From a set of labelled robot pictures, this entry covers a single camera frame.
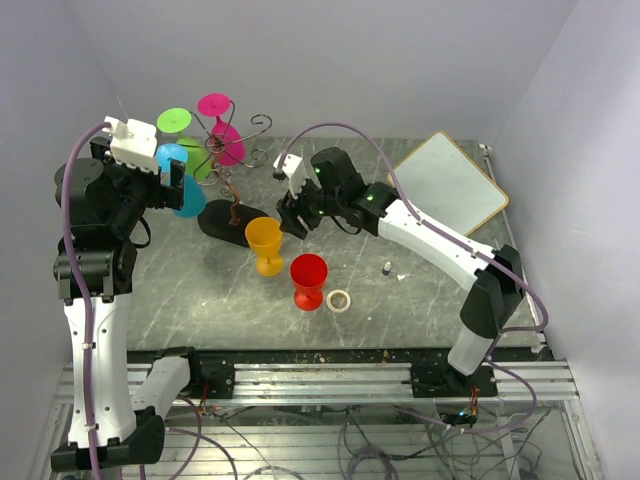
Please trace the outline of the pink plastic wine glass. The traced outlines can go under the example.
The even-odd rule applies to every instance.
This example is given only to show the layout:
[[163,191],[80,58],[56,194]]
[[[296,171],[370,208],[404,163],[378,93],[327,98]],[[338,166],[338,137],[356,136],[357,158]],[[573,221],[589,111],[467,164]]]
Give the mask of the pink plastic wine glass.
[[216,120],[208,140],[215,162],[223,167],[240,165],[246,149],[240,133],[231,125],[235,113],[231,98],[224,93],[209,93],[199,100],[197,109],[200,114]]

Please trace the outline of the orange plastic wine glass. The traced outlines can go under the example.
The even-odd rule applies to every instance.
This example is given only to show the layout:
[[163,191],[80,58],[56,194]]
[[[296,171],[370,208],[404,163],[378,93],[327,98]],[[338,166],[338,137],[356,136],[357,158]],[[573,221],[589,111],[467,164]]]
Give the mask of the orange plastic wine glass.
[[257,272],[265,277],[279,274],[284,266],[280,256],[282,232],[279,221],[272,217],[255,218],[247,224],[245,238],[256,255]]

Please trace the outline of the red plastic wine glass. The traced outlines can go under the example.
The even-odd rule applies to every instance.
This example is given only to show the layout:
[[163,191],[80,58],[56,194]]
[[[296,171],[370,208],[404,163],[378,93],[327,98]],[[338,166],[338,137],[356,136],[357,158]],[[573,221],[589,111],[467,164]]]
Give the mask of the red plastic wine glass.
[[303,311],[314,311],[324,300],[323,288],[328,266],[319,255],[306,253],[296,257],[290,266],[294,286],[294,303]]

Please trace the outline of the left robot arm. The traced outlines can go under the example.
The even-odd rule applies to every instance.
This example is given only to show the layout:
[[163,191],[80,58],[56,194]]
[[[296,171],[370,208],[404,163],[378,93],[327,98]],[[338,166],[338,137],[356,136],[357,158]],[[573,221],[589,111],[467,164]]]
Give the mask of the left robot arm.
[[67,440],[50,457],[55,473],[148,465],[160,459],[165,418],[180,395],[203,387],[191,347],[160,352],[130,392],[126,331],[139,250],[130,236],[150,208],[184,205],[185,167],[171,160],[169,181],[157,164],[142,170],[118,162],[110,141],[96,136],[91,155],[75,161],[71,180],[58,169],[56,200],[74,251],[58,245],[53,275],[64,304],[73,356],[73,415]]

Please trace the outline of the blue plastic wine glass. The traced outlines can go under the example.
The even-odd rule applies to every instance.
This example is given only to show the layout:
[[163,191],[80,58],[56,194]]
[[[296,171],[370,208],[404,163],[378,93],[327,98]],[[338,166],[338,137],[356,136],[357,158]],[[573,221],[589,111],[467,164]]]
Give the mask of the blue plastic wine glass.
[[[171,160],[177,160],[187,167],[189,155],[185,147],[176,143],[169,143],[158,147],[155,158],[161,173],[168,175]],[[181,210],[174,210],[173,213],[181,218],[197,217],[205,209],[206,204],[207,199],[202,187],[191,174],[185,172],[183,207]]]

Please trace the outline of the green plastic wine glass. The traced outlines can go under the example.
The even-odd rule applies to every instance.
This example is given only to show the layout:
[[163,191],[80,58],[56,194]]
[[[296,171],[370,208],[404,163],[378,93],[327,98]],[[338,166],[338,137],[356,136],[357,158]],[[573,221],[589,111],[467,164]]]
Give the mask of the green plastic wine glass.
[[163,111],[157,117],[156,125],[162,133],[177,136],[177,144],[184,147],[188,154],[186,173],[193,176],[197,182],[203,183],[211,172],[211,157],[200,140],[186,134],[192,121],[191,111],[175,107]]

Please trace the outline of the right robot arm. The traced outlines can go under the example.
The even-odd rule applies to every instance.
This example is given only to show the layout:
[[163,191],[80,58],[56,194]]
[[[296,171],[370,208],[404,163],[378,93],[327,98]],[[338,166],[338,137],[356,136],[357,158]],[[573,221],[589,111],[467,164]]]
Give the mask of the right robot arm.
[[279,155],[274,176],[288,183],[276,206],[282,231],[303,239],[322,219],[340,217],[357,232],[409,249],[466,291],[462,327],[440,380],[455,396],[471,389],[476,370],[524,297],[519,253],[509,245],[494,249],[475,242],[403,202],[395,188],[365,182],[337,147],[320,151],[309,163]]

